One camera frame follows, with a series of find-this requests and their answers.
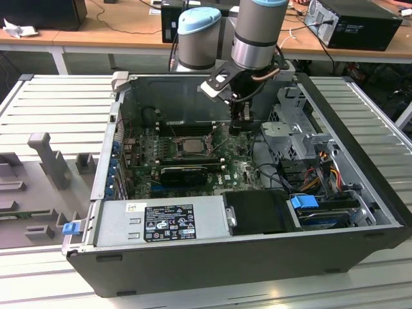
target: red wire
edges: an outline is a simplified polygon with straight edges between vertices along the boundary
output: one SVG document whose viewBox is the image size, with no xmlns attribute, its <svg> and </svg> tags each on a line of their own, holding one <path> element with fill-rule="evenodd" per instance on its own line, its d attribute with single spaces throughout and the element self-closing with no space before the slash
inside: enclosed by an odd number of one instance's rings
<svg viewBox="0 0 412 309">
<path fill-rule="evenodd" d="M 315 169 L 309 169 L 309 170 L 306 172 L 306 174 L 304 175 L 304 184 L 308 181 L 307 178 L 308 178 L 309 173 L 312 172 L 312 171 L 314 171 L 314 170 L 315 170 Z"/>
</svg>

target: white cable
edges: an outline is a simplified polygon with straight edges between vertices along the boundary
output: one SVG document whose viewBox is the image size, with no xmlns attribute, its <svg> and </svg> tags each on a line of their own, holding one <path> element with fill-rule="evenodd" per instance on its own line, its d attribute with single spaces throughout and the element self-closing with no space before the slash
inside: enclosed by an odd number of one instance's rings
<svg viewBox="0 0 412 309">
<path fill-rule="evenodd" d="M 295 40 L 297 40 L 297 37 L 292 34 L 292 31 L 294 31 L 294 30 L 300 30 L 300 29 L 305 29 L 305 28 L 308 28 L 308 27 L 311 27 L 311 26 L 317 26 L 318 24 L 319 24 L 319 23 L 313 23 L 313 24 L 308 24 L 308 25 L 306 25 L 306 27 L 304 27 L 304 28 L 297 27 L 297 28 L 291 28 L 291 29 L 289 29 L 289 36 L 288 36 L 286 39 L 283 40 L 283 42 L 280 44 L 279 48 L 282 48 L 283 45 L 284 45 L 284 43 L 287 42 L 287 40 L 289 40 L 289 39 L 295 39 Z"/>
<path fill-rule="evenodd" d="M 280 49 L 282 49 L 284 43 L 289 40 L 289 39 L 295 39 L 297 40 L 297 37 L 295 37 L 294 35 L 287 37 L 286 39 L 283 40 L 283 42 L 281 43 L 281 45 L 279 46 Z"/>
</svg>

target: blue latch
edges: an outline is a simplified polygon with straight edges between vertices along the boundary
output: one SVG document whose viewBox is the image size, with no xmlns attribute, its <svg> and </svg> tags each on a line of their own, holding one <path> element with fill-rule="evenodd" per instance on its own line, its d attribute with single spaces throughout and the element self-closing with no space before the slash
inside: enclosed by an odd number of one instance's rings
<svg viewBox="0 0 412 309">
<path fill-rule="evenodd" d="M 120 143 L 117 142 L 116 140 L 113 141 L 113 148 L 115 149 L 120 149 Z"/>
<path fill-rule="evenodd" d="M 110 166 L 117 166 L 117 159 L 114 159 L 114 158 L 110 159 L 109 165 Z"/>
<path fill-rule="evenodd" d="M 63 235 L 79 235 L 80 222 L 69 222 L 63 225 Z"/>
<path fill-rule="evenodd" d="M 294 209 L 296 208 L 318 208 L 316 197 L 314 195 L 297 195 L 290 200 Z"/>
<path fill-rule="evenodd" d="M 106 185 L 113 185 L 114 182 L 115 182 L 115 178 L 112 177 L 112 176 L 109 176 L 109 177 L 106 179 Z"/>
<path fill-rule="evenodd" d="M 116 169 L 114 167 L 109 166 L 108 168 L 108 175 L 115 175 L 116 174 Z"/>
<path fill-rule="evenodd" d="M 111 197 L 113 195 L 113 189 L 110 187 L 106 187 L 104 189 L 104 196 Z"/>
</svg>

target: copper tubing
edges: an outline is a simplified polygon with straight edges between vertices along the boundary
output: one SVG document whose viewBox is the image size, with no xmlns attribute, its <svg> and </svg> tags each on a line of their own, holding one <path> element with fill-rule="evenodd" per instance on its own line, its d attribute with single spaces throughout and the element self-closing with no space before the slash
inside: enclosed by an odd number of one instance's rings
<svg viewBox="0 0 412 309">
<path fill-rule="evenodd" d="M 255 76 L 255 75 L 253 75 L 252 80 L 254 82 L 264 82 L 265 80 L 269 79 L 270 77 L 273 77 L 273 76 L 279 74 L 280 71 L 281 70 L 278 68 L 278 69 L 274 69 L 273 71 L 267 73 L 264 76 Z"/>
</svg>

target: yellow wire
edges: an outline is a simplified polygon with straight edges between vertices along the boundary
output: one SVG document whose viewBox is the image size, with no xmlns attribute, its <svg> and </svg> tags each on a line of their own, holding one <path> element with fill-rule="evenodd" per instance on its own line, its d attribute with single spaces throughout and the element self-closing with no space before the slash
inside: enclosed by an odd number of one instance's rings
<svg viewBox="0 0 412 309">
<path fill-rule="evenodd" d="M 319 178 L 316 178 L 314 181 L 312 181 L 311 183 L 308 183 L 307 185 L 305 185 L 301 191 L 306 191 L 307 189 L 309 189 L 311 186 L 317 184 L 317 182 L 319 181 Z"/>
<path fill-rule="evenodd" d="M 335 171 L 334 169 L 331 169 L 330 171 L 335 175 L 335 178 L 336 178 L 336 188 L 337 188 L 338 190 L 340 190 L 339 185 L 338 185 L 339 177 L 338 177 L 338 175 L 337 175 L 337 171 Z"/>
</svg>

